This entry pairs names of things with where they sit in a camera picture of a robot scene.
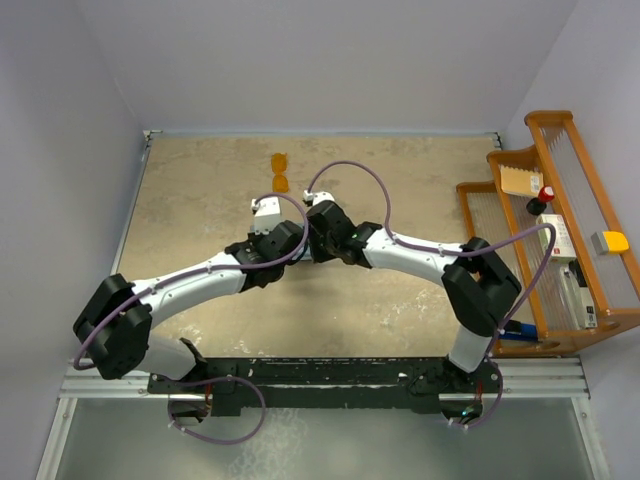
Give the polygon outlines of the orange sunglasses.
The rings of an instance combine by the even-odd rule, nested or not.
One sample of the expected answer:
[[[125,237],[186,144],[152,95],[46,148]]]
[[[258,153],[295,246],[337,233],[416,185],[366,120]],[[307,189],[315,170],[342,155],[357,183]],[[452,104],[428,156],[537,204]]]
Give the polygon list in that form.
[[[271,169],[273,173],[272,191],[276,193],[288,193],[289,182],[286,176],[288,168],[288,155],[286,153],[274,153],[271,156]]]

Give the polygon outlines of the blue-grey glasses case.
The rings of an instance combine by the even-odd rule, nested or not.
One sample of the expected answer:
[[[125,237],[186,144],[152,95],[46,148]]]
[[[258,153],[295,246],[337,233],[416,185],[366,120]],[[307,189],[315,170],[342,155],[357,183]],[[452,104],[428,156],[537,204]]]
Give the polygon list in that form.
[[[296,261],[311,261],[312,260],[312,255],[309,251],[305,251],[304,253],[299,254],[297,257],[295,257]]]

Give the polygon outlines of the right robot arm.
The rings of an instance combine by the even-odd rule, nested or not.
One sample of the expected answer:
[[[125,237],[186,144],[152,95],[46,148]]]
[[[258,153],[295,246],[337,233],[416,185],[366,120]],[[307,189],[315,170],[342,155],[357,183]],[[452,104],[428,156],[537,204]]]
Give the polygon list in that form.
[[[447,355],[446,383],[467,391],[480,379],[479,365],[522,287],[489,244],[474,237],[465,244],[438,244],[387,233],[380,224],[355,225],[333,200],[315,201],[307,211],[311,257],[316,263],[339,259],[347,265],[409,274],[442,287],[459,322]]]

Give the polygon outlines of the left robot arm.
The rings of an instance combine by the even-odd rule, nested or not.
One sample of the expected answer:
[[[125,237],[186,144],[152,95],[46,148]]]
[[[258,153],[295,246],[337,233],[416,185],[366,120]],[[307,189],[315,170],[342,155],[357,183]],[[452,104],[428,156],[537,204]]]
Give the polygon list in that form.
[[[167,340],[153,329],[209,300],[264,288],[279,280],[285,265],[306,242],[308,229],[292,221],[268,234],[250,234],[210,259],[165,276],[127,281],[104,279],[73,325],[81,342],[78,370],[97,369],[105,380],[133,370],[171,379],[184,392],[202,387],[206,366],[192,341]]]

